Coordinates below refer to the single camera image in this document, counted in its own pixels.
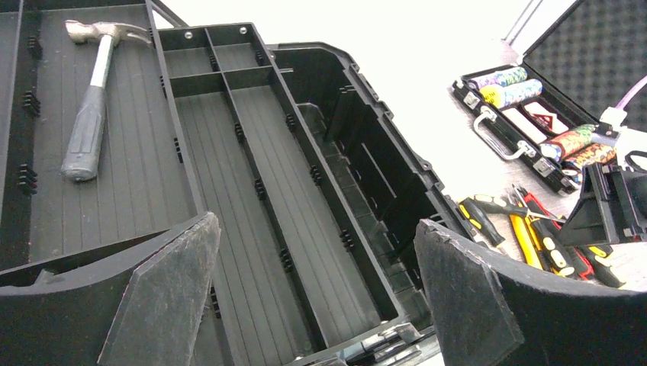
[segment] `case lid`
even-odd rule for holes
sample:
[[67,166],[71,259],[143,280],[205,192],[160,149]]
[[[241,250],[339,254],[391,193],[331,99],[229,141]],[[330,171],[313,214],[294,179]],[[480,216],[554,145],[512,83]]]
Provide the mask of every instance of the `case lid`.
[[[577,0],[523,61],[597,120],[647,75],[647,0]],[[625,110],[647,130],[647,87]]]

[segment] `black plastic bracket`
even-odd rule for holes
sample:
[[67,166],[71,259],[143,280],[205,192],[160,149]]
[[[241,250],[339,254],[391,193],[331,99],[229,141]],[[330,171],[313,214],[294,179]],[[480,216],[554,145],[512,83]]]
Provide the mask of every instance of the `black plastic bracket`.
[[295,120],[295,116],[290,113],[285,115],[285,124],[288,126],[288,130],[290,130],[290,132],[295,132],[297,130],[297,121]]
[[233,131],[236,133],[236,138],[238,143],[243,143],[245,141],[245,133],[243,132],[243,126],[240,126],[239,123],[233,124]]
[[26,91],[22,96],[22,108],[33,117],[40,117],[40,101],[33,91]]
[[162,86],[162,93],[164,93],[164,98],[168,98],[168,97],[166,96],[166,85],[164,84],[164,77],[163,77],[163,76],[160,76],[160,77],[159,77],[159,83],[160,83],[160,84],[161,84],[161,86]]
[[254,54],[256,56],[256,63],[258,63],[259,66],[263,66],[263,63],[265,62],[265,57],[263,56],[262,52],[260,50],[256,50]]
[[37,60],[43,59],[43,47],[38,42],[38,37],[31,36],[27,39],[27,48],[29,49],[29,54]]
[[148,37],[150,37],[151,46],[155,49],[155,37],[153,36],[153,29],[151,27],[148,27]]
[[259,200],[264,201],[267,198],[267,191],[265,190],[265,185],[263,184],[261,178],[258,178],[254,181],[254,188],[256,189],[256,196]]
[[180,142],[178,141],[178,138],[173,139],[173,144],[175,145],[175,152],[178,154],[178,160],[180,161],[180,164],[184,164],[184,158],[182,158],[182,149],[180,149]]
[[314,184],[319,187],[321,185],[321,172],[319,172],[319,168],[316,165],[312,165],[310,167],[310,176],[312,177],[312,180],[314,181]]
[[344,245],[344,248],[346,248],[347,252],[350,252],[350,249],[352,249],[355,246],[355,243],[352,240],[352,237],[350,236],[350,232],[347,229],[343,229],[340,238],[342,240],[342,243]]
[[18,174],[18,187],[25,195],[31,196],[37,193],[37,177],[38,174],[28,164],[20,164],[20,170]]
[[216,55],[214,55],[212,52],[209,53],[209,63],[211,64],[211,71],[217,72],[218,71],[218,61],[216,59]]
[[209,290],[209,297],[211,298],[211,305],[214,306],[214,315],[216,316],[216,319],[222,318],[222,314],[220,314],[220,305],[218,305],[218,298],[216,297],[216,289],[213,286],[211,286],[211,289]]
[[284,271],[290,272],[295,268],[295,264],[292,262],[292,255],[287,248],[281,249],[278,253],[278,257],[281,259]]
[[558,239],[564,246],[622,244],[647,239],[647,175],[595,163],[584,168],[580,199]]

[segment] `claw hammer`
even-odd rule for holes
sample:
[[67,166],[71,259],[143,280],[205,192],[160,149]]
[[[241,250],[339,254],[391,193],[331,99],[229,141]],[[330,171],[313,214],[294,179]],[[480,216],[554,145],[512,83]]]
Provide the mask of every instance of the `claw hammer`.
[[112,49],[120,40],[135,40],[151,45],[148,30],[130,24],[100,21],[83,24],[66,21],[69,37],[77,44],[98,41],[99,49],[90,85],[76,115],[72,136],[61,172],[73,181],[89,181],[97,176],[101,139],[105,125],[105,81],[108,78]]

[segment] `case handle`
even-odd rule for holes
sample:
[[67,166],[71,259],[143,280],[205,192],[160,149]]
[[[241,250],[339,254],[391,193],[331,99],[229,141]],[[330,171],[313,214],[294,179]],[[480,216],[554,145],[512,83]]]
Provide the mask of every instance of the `case handle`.
[[495,121],[496,118],[496,114],[494,114],[494,112],[490,108],[484,106],[481,108],[481,115],[476,117],[476,119],[474,120],[474,132],[476,132],[476,134],[481,137],[481,140],[487,143],[490,149],[494,150],[494,152],[497,153],[499,157],[508,162],[518,159],[523,154],[530,154],[530,152],[534,152],[534,150],[530,147],[530,145],[528,145],[526,141],[521,140],[517,143],[517,147],[519,147],[519,149],[514,154],[507,155],[505,153],[505,148],[501,147],[499,143],[485,134],[485,132],[483,132],[483,130],[481,130],[480,128],[481,122],[483,122],[485,119]]

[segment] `poker chip case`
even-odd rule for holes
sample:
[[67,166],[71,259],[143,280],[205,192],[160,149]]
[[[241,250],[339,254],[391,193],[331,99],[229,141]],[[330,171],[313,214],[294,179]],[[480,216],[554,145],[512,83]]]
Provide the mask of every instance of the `poker chip case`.
[[[538,101],[569,129],[597,124],[608,107],[615,106],[647,75],[646,37],[644,0],[577,0],[526,51],[519,65],[463,75],[452,84],[452,93],[475,116],[475,132],[502,159],[519,159],[554,192],[571,194],[578,189],[571,177],[558,163],[542,156],[538,144],[504,115],[504,108],[487,103],[468,81],[521,66],[528,72],[528,79],[538,79],[543,85],[541,95],[526,103]],[[628,116],[624,124],[628,128],[647,131],[642,119],[647,111],[646,97],[643,89],[625,109]]]

